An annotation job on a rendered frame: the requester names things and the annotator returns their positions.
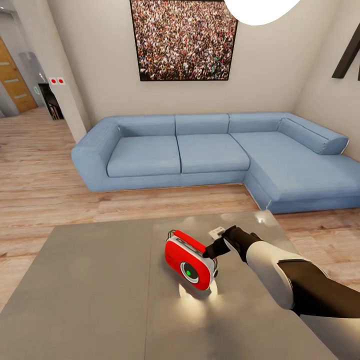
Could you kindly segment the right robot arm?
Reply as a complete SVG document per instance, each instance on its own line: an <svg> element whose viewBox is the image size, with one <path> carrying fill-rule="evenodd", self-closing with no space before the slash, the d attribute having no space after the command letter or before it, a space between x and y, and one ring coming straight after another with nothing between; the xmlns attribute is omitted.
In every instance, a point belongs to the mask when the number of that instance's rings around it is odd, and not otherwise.
<svg viewBox="0 0 360 360"><path fill-rule="evenodd" d="M338 283L307 258L263 241L236 225L210 231L204 258L233 251L275 302L292 310L338 360L360 360L360 292Z"/></svg>

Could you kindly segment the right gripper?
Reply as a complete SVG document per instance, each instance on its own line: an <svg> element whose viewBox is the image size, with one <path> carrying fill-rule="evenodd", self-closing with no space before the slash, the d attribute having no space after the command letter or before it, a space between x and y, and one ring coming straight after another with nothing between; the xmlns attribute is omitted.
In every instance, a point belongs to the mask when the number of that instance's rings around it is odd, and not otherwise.
<svg viewBox="0 0 360 360"><path fill-rule="evenodd" d="M202 255L204 258L207 258L207 259L210 258L212 260L212 259L216 259L216 257L219 255L223 255L223 254L227 253L220 247L220 244L219 244L220 239L221 239L221 236L219 237L218 240L216 240L210 246L205 248L205 252Z"/></svg>

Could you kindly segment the radio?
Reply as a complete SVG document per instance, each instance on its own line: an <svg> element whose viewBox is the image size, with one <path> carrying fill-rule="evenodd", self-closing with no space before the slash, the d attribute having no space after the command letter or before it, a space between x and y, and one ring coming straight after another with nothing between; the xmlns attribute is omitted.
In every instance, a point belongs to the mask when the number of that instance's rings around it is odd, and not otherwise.
<svg viewBox="0 0 360 360"><path fill-rule="evenodd" d="M165 259L181 276L200 291L208 290L218 275L217 261L203 257L206 246L175 230L165 245Z"/></svg>

